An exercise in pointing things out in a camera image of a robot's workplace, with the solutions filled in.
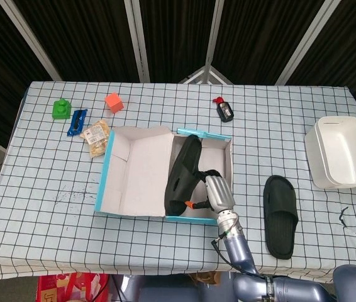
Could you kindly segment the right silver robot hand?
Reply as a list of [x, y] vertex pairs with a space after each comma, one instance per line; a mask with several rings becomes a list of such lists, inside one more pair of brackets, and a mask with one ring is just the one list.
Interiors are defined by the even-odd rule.
[[198, 171], [196, 177], [203, 181], [206, 188], [206, 201], [193, 203], [185, 201], [184, 204], [193, 210], [210, 209], [216, 214], [223, 211], [232, 211], [235, 205], [232, 191], [225, 178], [212, 169], [208, 171]]

